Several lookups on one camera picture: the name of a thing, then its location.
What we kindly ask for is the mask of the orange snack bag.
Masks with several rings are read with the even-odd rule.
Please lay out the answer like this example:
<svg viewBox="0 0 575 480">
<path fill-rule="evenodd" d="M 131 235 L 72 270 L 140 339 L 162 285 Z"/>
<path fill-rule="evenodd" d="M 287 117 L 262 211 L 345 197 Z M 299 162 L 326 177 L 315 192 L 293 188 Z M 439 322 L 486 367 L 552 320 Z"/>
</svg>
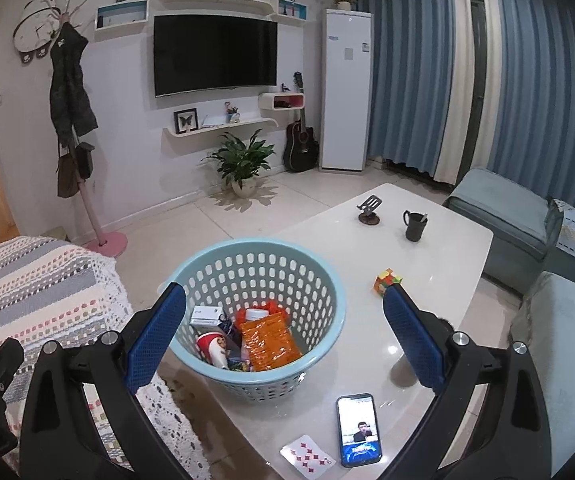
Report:
<svg viewBox="0 0 575 480">
<path fill-rule="evenodd" d="M 255 372 L 265 372 L 291 364 L 303 354 L 282 313 L 271 313 L 240 326 L 244 349 Z"/>
</svg>

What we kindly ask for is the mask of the striped woven cloth cover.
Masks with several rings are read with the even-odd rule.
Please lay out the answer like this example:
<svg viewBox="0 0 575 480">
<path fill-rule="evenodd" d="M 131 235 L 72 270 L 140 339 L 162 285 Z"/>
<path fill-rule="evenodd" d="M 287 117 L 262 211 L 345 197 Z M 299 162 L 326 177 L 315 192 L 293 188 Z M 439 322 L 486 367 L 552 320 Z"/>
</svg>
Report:
<svg viewBox="0 0 575 480">
<path fill-rule="evenodd" d="M 64 348 L 93 344 L 108 330 L 122 330 L 133 313 L 114 259 L 48 237 L 18 236 L 0 244 L 0 345 L 15 338 L 24 348 L 24 362 L 3 396 L 6 422 L 19 442 L 42 346 L 49 340 Z M 109 459 L 131 470 L 95 388 L 86 386 L 83 391 Z M 202 443 L 164 379 L 156 373 L 136 397 L 191 478 L 210 479 Z"/>
</svg>

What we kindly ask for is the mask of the smartphone with lit screen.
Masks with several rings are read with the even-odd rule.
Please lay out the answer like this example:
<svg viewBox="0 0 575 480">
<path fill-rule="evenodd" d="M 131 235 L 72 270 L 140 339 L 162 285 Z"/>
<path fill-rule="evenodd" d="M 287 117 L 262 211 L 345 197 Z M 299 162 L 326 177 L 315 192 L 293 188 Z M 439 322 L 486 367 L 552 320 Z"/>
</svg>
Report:
<svg viewBox="0 0 575 480">
<path fill-rule="evenodd" d="M 336 401 L 342 466 L 355 468 L 378 463 L 383 456 L 372 394 L 341 396 Z"/>
</svg>

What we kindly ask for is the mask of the brown hanging bag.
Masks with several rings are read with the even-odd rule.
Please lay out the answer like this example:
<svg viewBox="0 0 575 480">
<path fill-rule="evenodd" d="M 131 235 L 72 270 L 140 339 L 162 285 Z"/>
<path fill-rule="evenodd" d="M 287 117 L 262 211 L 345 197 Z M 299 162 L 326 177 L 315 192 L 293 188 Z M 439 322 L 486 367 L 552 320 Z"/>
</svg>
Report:
<svg viewBox="0 0 575 480">
<path fill-rule="evenodd" d="M 71 198 L 79 192 L 78 171 L 73 154 L 60 155 L 56 174 L 59 198 Z"/>
</svg>

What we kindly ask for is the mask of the white small box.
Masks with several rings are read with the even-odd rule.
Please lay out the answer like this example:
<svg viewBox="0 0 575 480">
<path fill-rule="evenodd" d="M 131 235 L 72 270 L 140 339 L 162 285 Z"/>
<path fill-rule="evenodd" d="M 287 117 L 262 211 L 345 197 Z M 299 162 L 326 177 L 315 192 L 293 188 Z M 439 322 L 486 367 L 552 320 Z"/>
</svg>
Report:
<svg viewBox="0 0 575 480">
<path fill-rule="evenodd" d="M 215 330 L 222 322 L 222 307 L 195 306 L 190 325 L 196 330 Z"/>
</svg>

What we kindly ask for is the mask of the teal sofa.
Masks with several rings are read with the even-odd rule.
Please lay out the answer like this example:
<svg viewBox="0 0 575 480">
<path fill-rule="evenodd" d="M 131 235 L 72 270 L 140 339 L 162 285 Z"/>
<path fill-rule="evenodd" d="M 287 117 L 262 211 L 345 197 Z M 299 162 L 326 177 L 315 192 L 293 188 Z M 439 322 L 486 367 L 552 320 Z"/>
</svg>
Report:
<svg viewBox="0 0 575 480">
<path fill-rule="evenodd" d="M 551 434 L 553 478 L 575 476 L 575 208 L 470 170 L 445 205 L 493 232 L 484 273 L 522 297 L 510 341 L 527 344 Z"/>
</svg>

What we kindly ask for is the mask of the rubik cube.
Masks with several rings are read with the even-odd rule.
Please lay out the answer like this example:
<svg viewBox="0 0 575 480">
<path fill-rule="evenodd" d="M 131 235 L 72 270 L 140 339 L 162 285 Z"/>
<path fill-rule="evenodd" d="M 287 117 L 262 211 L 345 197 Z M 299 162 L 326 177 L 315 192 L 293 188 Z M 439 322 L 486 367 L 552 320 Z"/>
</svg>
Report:
<svg viewBox="0 0 575 480">
<path fill-rule="evenodd" d="M 376 276 L 373 289 L 375 290 L 376 294 L 379 294 L 381 297 L 383 297 L 388 287 L 391 287 L 394 284 L 400 284 L 401 282 L 402 277 L 400 275 L 396 274 L 391 269 L 386 269 Z"/>
</svg>

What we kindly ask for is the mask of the playing card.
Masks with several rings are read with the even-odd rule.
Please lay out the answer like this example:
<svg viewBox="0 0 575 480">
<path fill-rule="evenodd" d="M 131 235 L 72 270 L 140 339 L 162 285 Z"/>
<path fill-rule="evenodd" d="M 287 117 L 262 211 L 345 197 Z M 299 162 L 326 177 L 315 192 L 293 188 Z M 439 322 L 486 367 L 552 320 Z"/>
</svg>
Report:
<svg viewBox="0 0 575 480">
<path fill-rule="evenodd" d="M 319 479 L 336 464 L 308 434 L 282 446 L 280 454 L 306 479 Z"/>
</svg>

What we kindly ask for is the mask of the black jacket on rack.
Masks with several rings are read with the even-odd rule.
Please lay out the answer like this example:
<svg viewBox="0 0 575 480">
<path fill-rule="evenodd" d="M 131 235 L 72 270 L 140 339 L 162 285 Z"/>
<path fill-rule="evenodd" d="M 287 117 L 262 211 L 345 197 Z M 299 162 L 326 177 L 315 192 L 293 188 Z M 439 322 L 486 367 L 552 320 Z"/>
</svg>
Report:
<svg viewBox="0 0 575 480">
<path fill-rule="evenodd" d="M 53 69 L 50 115 L 63 148 L 74 143 L 76 136 L 85 136 L 98 127 L 81 68 L 82 53 L 88 43 L 70 23 L 64 23 L 50 53 Z"/>
</svg>

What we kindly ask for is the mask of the light blue laundry basket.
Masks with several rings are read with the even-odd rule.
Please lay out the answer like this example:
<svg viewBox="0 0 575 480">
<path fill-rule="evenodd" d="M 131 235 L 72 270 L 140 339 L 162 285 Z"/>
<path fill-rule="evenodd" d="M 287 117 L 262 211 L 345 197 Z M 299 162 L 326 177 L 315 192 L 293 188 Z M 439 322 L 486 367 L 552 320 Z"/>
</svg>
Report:
<svg viewBox="0 0 575 480">
<path fill-rule="evenodd" d="M 241 238 L 198 252 L 171 274 L 183 287 L 184 318 L 173 336 L 172 353 L 193 372 L 247 402 L 270 402 L 296 390 L 313 365 L 329 353 L 345 323 L 344 287 L 333 269 L 313 252 L 281 240 Z M 222 307 L 215 330 L 190 325 L 195 306 Z M 275 370 L 255 372 L 244 349 L 240 326 L 282 313 L 303 356 Z M 220 332 L 229 368 L 209 364 L 198 336 Z"/>
</svg>

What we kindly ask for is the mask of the black mug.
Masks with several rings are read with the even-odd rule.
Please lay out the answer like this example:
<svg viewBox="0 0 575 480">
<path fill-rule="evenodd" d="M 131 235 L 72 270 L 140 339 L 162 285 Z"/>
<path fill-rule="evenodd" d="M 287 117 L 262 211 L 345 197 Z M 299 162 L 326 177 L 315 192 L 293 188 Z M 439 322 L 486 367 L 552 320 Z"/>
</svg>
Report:
<svg viewBox="0 0 575 480">
<path fill-rule="evenodd" d="M 402 219 L 406 226 L 406 239 L 410 242 L 418 242 L 421 240 L 427 224 L 427 214 L 406 210 L 402 214 Z"/>
</svg>

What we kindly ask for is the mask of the black phone stand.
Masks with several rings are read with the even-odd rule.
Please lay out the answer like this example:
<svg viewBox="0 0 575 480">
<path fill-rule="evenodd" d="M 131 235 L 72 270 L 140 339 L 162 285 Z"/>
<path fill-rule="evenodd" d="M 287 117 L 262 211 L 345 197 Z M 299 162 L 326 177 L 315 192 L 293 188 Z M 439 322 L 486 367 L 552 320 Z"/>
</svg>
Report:
<svg viewBox="0 0 575 480">
<path fill-rule="evenodd" d="M 358 206 L 358 209 L 360 210 L 358 220 L 366 226 L 377 226 L 380 223 L 380 217 L 376 214 L 376 209 L 381 205 L 382 200 L 380 197 L 371 195 Z"/>
</svg>

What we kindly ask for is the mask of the green potted plant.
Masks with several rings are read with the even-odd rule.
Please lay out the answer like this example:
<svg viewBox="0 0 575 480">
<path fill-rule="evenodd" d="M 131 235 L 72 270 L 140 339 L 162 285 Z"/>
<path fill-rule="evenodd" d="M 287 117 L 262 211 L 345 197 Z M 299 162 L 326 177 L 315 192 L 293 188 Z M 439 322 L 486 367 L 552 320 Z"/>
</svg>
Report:
<svg viewBox="0 0 575 480">
<path fill-rule="evenodd" d="M 213 162 L 225 186 L 232 188 L 240 198 L 252 197 L 257 188 L 257 178 L 261 170 L 270 170 L 268 162 L 274 155 L 274 145 L 259 139 L 260 129 L 248 141 L 225 133 L 217 150 L 210 152 L 204 162 Z"/>
</svg>

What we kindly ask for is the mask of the blue curtain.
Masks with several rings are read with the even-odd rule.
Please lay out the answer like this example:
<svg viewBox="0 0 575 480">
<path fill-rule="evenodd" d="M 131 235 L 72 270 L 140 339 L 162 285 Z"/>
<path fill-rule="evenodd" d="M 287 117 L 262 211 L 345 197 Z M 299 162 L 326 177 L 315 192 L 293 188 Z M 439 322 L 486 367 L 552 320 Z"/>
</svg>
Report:
<svg viewBox="0 0 575 480">
<path fill-rule="evenodd" d="M 575 206 L 575 0 L 357 0 L 371 156 L 455 184 L 489 169 Z"/>
</svg>

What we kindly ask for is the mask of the black acoustic guitar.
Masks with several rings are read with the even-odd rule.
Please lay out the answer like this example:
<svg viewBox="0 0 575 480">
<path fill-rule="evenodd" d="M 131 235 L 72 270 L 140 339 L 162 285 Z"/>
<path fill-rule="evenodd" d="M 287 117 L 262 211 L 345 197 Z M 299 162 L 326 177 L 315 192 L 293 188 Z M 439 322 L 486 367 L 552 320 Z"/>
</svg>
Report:
<svg viewBox="0 0 575 480">
<path fill-rule="evenodd" d="M 288 172 L 304 172 L 316 168 L 320 145 L 312 127 L 307 126 L 306 110 L 301 107 L 296 119 L 286 128 L 283 164 Z"/>
</svg>

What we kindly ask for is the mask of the white standing air conditioner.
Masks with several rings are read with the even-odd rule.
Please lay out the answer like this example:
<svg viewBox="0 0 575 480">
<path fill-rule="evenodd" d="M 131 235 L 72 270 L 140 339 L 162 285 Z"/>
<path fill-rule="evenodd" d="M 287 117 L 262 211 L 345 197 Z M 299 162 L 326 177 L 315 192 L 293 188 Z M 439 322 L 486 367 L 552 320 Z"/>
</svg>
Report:
<svg viewBox="0 0 575 480">
<path fill-rule="evenodd" d="M 372 15 L 329 9 L 323 22 L 321 153 L 324 170 L 361 172 L 372 89 Z"/>
</svg>

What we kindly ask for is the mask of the lower white wall shelf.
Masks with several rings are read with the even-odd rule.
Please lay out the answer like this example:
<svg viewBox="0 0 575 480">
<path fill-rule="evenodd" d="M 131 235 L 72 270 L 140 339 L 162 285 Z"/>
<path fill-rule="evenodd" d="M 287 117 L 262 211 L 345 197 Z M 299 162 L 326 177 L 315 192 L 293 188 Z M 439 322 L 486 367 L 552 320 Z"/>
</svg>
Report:
<svg viewBox="0 0 575 480">
<path fill-rule="evenodd" d="M 171 131 L 169 128 L 162 129 L 163 133 L 167 133 L 168 136 L 176 139 L 189 138 L 190 136 L 199 136 L 200 134 L 216 132 L 216 131 L 230 131 L 235 128 L 243 128 L 248 126 L 272 126 L 278 128 L 278 122 L 273 118 L 268 117 L 258 117 L 247 120 L 242 120 L 241 122 L 229 122 L 229 124 L 212 125 L 206 127 L 199 127 L 196 130 L 185 131 L 181 133 L 176 133 L 176 131 Z"/>
</svg>

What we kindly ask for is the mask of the white wall shelf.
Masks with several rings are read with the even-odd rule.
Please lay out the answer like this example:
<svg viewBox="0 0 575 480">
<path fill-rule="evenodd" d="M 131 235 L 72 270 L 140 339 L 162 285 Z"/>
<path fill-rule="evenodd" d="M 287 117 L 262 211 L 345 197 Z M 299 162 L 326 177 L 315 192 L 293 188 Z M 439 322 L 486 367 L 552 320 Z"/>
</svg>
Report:
<svg viewBox="0 0 575 480">
<path fill-rule="evenodd" d="M 193 3 L 212 3 L 219 4 L 219 6 L 235 6 L 238 10 L 247 13 L 256 13 L 263 16 L 271 16 L 275 14 L 274 6 L 270 1 L 266 0 L 162 0 L 169 2 L 193 2 Z"/>
<path fill-rule="evenodd" d="M 163 133 L 167 133 L 168 136 L 176 139 L 189 138 L 190 136 L 199 136 L 200 134 L 216 132 L 216 131 L 230 131 L 235 128 L 243 128 L 248 126 L 272 126 L 278 128 L 278 122 L 273 118 L 268 117 L 258 117 L 247 120 L 242 120 L 241 122 L 229 122 L 229 124 L 212 125 L 206 127 L 199 127 L 196 130 L 185 131 L 181 133 L 176 133 L 176 131 L 171 131 L 169 128 L 162 129 Z"/>
</svg>

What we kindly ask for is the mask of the butterfly picture frame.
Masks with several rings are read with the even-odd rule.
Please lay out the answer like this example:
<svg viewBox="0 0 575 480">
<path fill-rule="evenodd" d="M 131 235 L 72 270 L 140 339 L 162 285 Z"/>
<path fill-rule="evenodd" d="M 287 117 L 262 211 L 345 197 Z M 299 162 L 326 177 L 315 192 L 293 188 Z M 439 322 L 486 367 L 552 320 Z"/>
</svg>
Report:
<svg viewBox="0 0 575 480">
<path fill-rule="evenodd" d="M 182 134 L 196 131 L 199 129 L 198 113 L 196 108 L 188 108 L 187 110 L 177 110 L 173 113 L 174 128 L 176 134 Z"/>
</svg>

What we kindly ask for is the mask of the panda wall clock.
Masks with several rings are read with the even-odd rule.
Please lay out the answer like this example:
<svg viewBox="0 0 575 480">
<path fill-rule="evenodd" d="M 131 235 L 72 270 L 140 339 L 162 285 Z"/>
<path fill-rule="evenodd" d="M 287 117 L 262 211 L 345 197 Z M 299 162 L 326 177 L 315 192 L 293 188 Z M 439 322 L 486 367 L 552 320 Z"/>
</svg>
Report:
<svg viewBox="0 0 575 480">
<path fill-rule="evenodd" d="M 13 32 L 13 46 L 22 65 L 45 58 L 59 30 L 60 8 L 56 0 L 28 2 Z"/>
</svg>

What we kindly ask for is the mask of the black wall television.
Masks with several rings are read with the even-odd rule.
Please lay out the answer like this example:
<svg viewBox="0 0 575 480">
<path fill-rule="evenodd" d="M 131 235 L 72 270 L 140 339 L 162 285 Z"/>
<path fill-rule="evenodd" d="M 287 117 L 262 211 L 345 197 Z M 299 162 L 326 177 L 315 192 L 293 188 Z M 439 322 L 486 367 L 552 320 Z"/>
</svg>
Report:
<svg viewBox="0 0 575 480">
<path fill-rule="evenodd" d="M 153 58 L 156 96 L 274 86 L 278 24 L 219 14 L 157 15 Z"/>
</svg>

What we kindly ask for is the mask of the upper white wall shelf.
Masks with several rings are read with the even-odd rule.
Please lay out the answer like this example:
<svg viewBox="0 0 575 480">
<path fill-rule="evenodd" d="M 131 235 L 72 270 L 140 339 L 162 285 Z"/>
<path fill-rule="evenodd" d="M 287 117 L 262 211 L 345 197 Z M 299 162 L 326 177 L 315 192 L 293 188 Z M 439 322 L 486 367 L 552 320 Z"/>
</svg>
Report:
<svg viewBox="0 0 575 480">
<path fill-rule="evenodd" d="M 193 3 L 212 3 L 219 4 L 219 6 L 235 6 L 238 10 L 247 13 L 256 13 L 263 16 L 271 16 L 275 14 L 274 6 L 270 1 L 266 0 L 162 0 L 169 2 L 193 2 Z"/>
</svg>

